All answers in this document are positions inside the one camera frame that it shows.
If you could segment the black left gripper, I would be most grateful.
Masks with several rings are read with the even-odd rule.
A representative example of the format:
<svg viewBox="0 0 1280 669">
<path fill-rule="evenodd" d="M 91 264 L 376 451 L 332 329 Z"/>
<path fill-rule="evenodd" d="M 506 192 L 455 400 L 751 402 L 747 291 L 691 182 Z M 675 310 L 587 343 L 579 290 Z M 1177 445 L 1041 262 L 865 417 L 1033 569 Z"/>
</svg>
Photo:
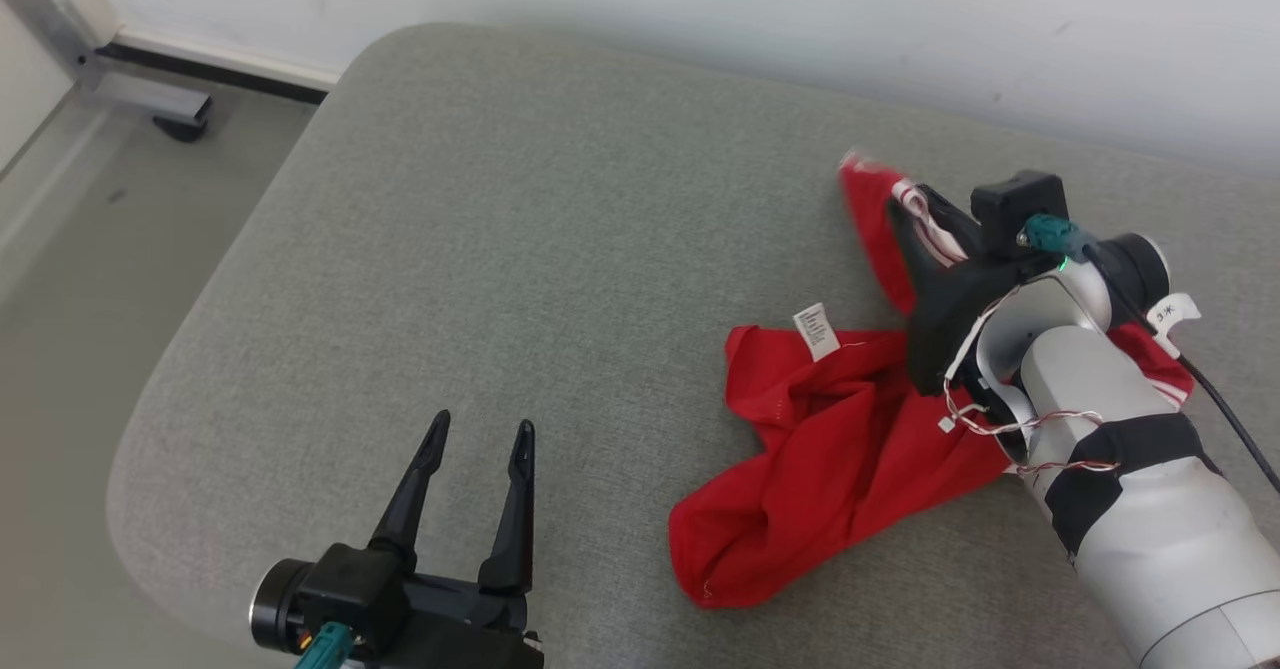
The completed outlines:
<svg viewBox="0 0 1280 669">
<path fill-rule="evenodd" d="M 408 579 L 430 478 L 442 466 L 451 411 L 439 411 L 378 522 L 369 550 L 392 554 L 396 569 L 347 569 L 346 595 L 367 613 L 388 590 L 404 596 L 390 618 L 393 638 L 358 652 L 361 669 L 547 669 L 538 637 L 527 631 L 532 588 L 536 436 L 521 420 L 508 464 L 509 487 L 492 553 L 477 583 Z"/>
</svg>

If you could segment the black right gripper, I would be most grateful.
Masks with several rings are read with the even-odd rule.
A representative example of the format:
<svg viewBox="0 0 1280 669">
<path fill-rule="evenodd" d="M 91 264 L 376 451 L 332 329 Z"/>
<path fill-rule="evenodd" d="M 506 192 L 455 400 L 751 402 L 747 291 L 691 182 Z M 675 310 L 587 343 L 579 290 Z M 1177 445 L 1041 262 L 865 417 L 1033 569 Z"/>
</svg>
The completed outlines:
<svg viewBox="0 0 1280 669">
<path fill-rule="evenodd" d="M 919 395 L 940 397 L 946 370 L 956 356 L 968 356 L 964 342 L 980 315 L 1059 269 L 1062 255 L 970 258 L 979 249 L 979 224 L 924 183 L 913 185 L 913 214 L 895 198 L 886 214 L 916 295 L 908 317 L 908 376 Z"/>
</svg>

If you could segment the red shirt with white sleeves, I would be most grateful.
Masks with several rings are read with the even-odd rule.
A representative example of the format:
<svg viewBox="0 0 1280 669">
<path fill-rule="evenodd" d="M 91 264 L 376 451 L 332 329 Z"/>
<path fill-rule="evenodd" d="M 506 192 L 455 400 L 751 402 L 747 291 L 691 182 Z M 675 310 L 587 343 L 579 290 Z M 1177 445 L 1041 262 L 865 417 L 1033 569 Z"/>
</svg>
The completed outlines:
<svg viewBox="0 0 1280 669">
<path fill-rule="evenodd" d="M 677 501 L 669 554 L 700 608 L 749 608 L 845 549 L 1012 469 L 995 423 L 908 379 L 905 333 L 733 327 L 724 400 L 763 452 Z"/>
</svg>

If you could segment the grey metal frame post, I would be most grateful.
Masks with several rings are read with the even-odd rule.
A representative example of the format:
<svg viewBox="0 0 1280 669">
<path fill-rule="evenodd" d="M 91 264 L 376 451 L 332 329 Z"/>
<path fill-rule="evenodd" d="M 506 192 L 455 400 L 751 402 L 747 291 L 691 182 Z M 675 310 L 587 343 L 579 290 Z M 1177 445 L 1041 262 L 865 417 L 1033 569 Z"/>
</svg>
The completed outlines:
<svg viewBox="0 0 1280 669">
<path fill-rule="evenodd" d="M 60 72 L 88 98 L 141 110 L 147 116 L 166 116 L 188 125 L 209 119 L 212 107 L 209 93 L 129 75 L 116 68 L 113 60 L 97 54 L 97 41 L 56 0 L 0 3 L 5 3 L 15 13 L 37 43 L 51 55 Z"/>
</svg>

